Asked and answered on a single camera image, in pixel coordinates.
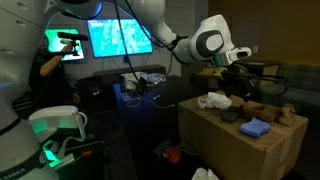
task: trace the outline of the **computer screen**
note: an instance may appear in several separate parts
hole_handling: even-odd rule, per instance
[[[78,30],[75,28],[65,28],[65,29],[46,29],[45,34],[49,39],[49,51],[51,52],[60,52],[66,44],[60,42],[61,38],[58,37],[58,32],[78,34]],[[76,43],[79,44],[76,46],[79,56],[74,55],[65,55],[62,61],[74,61],[84,59],[83,49],[80,40],[76,40]]]
[[[128,54],[152,53],[151,41],[135,19],[121,19],[120,22]],[[87,24],[95,58],[125,55],[117,19],[88,20]]]

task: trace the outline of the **cardboard box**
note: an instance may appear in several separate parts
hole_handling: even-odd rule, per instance
[[[268,133],[253,139],[239,131],[244,119],[224,122],[223,111],[200,109],[197,99],[179,104],[180,138],[225,180],[281,179],[294,167],[308,119],[296,115],[291,127],[273,123]],[[239,97],[230,99],[235,106],[243,103]]]

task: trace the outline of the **brown stuffed toy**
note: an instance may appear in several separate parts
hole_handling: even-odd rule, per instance
[[[278,121],[280,124],[290,126],[294,117],[294,106],[292,104],[285,104],[282,108],[260,105],[256,107],[248,107],[246,104],[240,106],[240,116],[251,120],[253,117],[269,124]]]

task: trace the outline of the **blue sponge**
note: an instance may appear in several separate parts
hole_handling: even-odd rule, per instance
[[[250,122],[243,123],[240,132],[253,138],[258,138],[270,130],[270,124],[262,122],[257,118],[252,118]]]

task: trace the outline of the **person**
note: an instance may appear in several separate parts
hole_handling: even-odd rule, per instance
[[[34,56],[29,77],[33,106],[44,108],[79,104],[80,97],[66,79],[65,69],[61,63],[63,55],[50,55],[48,47],[48,37],[44,36]],[[72,46],[68,45],[61,52],[72,49]]]

